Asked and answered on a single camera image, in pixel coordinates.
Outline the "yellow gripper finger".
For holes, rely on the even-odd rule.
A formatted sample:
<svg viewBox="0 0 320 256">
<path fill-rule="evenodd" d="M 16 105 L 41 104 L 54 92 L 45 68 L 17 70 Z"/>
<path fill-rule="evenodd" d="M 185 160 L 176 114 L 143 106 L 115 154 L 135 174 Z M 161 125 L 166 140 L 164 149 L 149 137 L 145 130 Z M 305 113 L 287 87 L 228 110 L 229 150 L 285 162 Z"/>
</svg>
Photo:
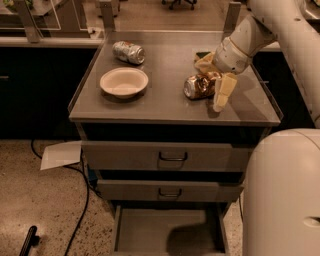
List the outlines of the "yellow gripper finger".
<svg viewBox="0 0 320 256">
<path fill-rule="evenodd" d="M 219 72 L 219 69 L 216 67 L 215 63 L 214 63 L 214 57 L 215 54 L 213 52 L 212 53 L 212 61 L 211 62 L 202 62 L 202 63 L 195 63 L 194 62 L 194 66 L 197 70 L 199 70 L 201 73 L 207 73 L 207 72 Z"/>
<path fill-rule="evenodd" d="M 215 112 L 221 112 L 231 94 L 233 93 L 237 85 L 237 76 L 233 73 L 224 73 L 221 79 L 215 82 L 215 94 L 213 99 L 213 110 Z"/>
</svg>

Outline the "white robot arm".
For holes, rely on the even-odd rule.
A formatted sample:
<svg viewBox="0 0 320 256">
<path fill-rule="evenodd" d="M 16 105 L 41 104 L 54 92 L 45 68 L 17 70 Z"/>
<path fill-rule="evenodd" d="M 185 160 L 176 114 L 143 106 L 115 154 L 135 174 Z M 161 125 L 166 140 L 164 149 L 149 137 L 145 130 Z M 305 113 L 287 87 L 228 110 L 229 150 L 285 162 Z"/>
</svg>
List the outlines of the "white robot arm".
<svg viewBox="0 0 320 256">
<path fill-rule="evenodd" d="M 314 125 L 320 118 L 320 34 L 304 0 L 245 0 L 251 14 L 216 48 L 214 66 L 242 73 L 276 41 Z M 243 256 L 320 256 L 320 129 L 288 129 L 264 138 L 247 166 Z"/>
</svg>

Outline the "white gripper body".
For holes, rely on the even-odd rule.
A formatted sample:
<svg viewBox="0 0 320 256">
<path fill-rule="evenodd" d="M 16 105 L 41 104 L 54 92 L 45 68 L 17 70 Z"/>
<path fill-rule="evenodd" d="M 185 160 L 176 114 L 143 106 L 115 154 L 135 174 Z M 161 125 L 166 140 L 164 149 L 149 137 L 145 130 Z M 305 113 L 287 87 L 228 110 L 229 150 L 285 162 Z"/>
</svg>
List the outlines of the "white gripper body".
<svg viewBox="0 0 320 256">
<path fill-rule="evenodd" d="M 221 41 L 213 63 L 223 73 L 240 74 L 251 64 L 257 52 L 274 41 L 273 33 L 252 15 L 248 15 Z"/>
</svg>

